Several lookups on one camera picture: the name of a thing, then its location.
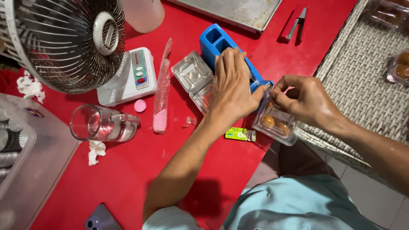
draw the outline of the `light blue shirt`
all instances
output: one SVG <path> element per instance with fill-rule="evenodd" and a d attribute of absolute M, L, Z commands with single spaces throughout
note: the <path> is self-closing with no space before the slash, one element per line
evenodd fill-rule
<path fill-rule="evenodd" d="M 330 175 L 282 176 L 246 191 L 223 224 L 228 230 L 378 230 Z M 200 230 L 178 207 L 155 212 L 143 230 Z"/>

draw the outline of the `smartphone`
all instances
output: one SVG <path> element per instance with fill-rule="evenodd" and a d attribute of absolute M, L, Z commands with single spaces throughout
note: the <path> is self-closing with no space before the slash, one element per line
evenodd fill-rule
<path fill-rule="evenodd" d="M 87 230 L 124 230 L 104 203 L 100 203 L 85 221 Z"/>

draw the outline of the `crumpled tissue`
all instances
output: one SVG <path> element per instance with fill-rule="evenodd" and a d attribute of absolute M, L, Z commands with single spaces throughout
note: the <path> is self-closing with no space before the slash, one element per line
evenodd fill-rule
<path fill-rule="evenodd" d="M 106 146 L 101 141 L 90 140 L 90 152 L 88 153 L 88 165 L 98 164 L 97 156 L 105 156 Z"/>
<path fill-rule="evenodd" d="M 43 86 L 37 78 L 33 78 L 34 79 L 32 79 L 31 74 L 25 70 L 24 77 L 17 79 L 17 89 L 20 93 L 24 94 L 23 98 L 31 99 L 36 96 L 38 102 L 43 103 L 43 99 L 45 98 L 45 93 L 41 91 Z"/>

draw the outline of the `woven rattan surface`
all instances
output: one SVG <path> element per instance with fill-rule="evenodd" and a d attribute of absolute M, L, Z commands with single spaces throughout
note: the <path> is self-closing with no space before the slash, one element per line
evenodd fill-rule
<path fill-rule="evenodd" d="M 390 58 L 409 47 L 408 32 L 392 32 L 368 20 L 371 0 L 360 0 L 319 68 L 340 111 L 358 125 L 409 144 L 409 87 L 386 79 Z M 300 137 L 347 165 L 378 178 L 349 146 L 325 132 L 306 127 Z"/>

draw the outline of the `person's left hand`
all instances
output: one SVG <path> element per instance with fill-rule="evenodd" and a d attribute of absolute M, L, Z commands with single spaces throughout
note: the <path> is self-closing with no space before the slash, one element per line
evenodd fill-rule
<path fill-rule="evenodd" d="M 227 48 L 216 56 L 216 78 L 213 100 L 204 120 L 216 124 L 225 133 L 236 121 L 257 109 L 267 86 L 263 85 L 251 94 L 250 79 L 244 58 L 246 52 Z"/>

